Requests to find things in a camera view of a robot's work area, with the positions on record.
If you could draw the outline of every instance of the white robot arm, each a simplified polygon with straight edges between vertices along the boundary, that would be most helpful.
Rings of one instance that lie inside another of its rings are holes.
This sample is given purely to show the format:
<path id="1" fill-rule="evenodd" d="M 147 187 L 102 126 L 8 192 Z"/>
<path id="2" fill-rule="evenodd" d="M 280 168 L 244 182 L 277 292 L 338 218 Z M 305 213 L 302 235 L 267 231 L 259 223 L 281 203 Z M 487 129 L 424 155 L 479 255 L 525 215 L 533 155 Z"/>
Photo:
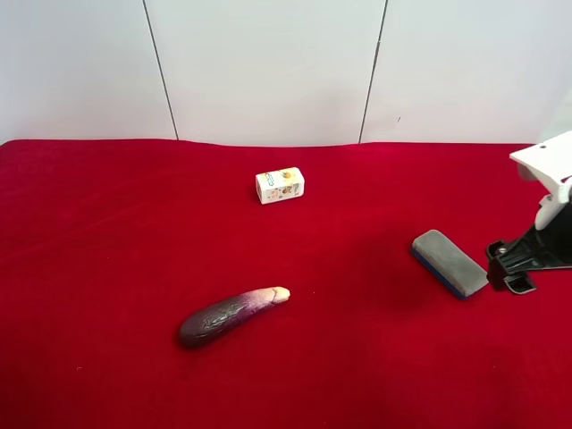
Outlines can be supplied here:
<path id="1" fill-rule="evenodd" d="M 499 240 L 486 250 L 493 288 L 523 294 L 536 289 L 527 272 L 572 269 L 572 131 L 510 157 L 550 192 L 525 235 L 508 243 Z"/>

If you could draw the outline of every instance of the small box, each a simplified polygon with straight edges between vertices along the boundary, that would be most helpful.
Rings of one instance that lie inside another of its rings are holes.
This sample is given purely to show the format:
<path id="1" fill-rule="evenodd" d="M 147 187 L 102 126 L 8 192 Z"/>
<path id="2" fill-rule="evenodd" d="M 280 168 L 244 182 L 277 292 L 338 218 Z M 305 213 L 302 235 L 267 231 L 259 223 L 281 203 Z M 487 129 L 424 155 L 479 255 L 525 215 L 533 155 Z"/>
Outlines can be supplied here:
<path id="1" fill-rule="evenodd" d="M 257 174 L 257 194 L 262 204 L 301 197 L 304 177 L 296 167 Z"/>

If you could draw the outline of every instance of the gray sponge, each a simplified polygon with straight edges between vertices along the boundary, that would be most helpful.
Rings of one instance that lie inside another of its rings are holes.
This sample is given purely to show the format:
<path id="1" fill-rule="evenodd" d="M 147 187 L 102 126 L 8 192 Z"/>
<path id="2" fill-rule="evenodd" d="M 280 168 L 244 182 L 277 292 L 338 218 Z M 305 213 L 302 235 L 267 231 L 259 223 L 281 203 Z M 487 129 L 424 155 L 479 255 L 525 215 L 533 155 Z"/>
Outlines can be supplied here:
<path id="1" fill-rule="evenodd" d="M 459 299 L 487 284 L 486 271 L 437 230 L 413 241 L 413 255 Z"/>

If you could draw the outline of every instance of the purple eggplant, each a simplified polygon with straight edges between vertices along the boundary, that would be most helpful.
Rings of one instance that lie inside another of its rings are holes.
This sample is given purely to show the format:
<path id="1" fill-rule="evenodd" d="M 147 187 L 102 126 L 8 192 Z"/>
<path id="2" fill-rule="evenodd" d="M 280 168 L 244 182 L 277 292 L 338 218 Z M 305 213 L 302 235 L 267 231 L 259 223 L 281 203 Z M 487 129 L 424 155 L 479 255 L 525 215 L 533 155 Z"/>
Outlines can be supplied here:
<path id="1" fill-rule="evenodd" d="M 276 287 L 224 299 L 189 316 L 179 330 L 179 338 L 185 347 L 201 346 L 289 298 L 289 290 Z"/>

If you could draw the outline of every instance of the red tablecloth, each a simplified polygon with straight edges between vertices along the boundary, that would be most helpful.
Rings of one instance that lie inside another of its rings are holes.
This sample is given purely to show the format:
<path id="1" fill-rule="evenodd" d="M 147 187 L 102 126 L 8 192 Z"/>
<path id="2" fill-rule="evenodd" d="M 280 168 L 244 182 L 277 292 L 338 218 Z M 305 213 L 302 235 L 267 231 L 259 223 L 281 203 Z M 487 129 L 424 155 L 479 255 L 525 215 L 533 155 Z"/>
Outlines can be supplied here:
<path id="1" fill-rule="evenodd" d="M 443 231 L 477 262 L 534 221 L 514 146 L 0 147 L 0 427 L 569 428 L 570 273 L 459 301 L 410 254 Z M 254 176 L 306 195 L 261 206 Z M 193 310 L 288 303 L 193 351 Z"/>

